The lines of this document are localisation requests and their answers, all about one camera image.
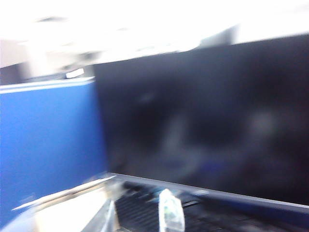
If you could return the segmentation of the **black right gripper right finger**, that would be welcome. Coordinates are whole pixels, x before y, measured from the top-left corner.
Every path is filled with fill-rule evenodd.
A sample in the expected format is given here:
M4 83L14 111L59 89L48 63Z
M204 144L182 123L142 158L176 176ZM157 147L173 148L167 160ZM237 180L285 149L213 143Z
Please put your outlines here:
M158 216L160 232L185 231L185 217L181 200L167 188L159 194Z

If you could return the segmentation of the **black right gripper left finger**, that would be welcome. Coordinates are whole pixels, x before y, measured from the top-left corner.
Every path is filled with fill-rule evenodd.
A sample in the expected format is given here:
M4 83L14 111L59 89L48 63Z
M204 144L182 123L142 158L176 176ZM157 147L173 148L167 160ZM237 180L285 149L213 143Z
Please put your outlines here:
M114 232L115 231L115 221L116 221L116 213L115 213L115 205L113 200L107 200L104 205L104 223L102 227L103 232Z

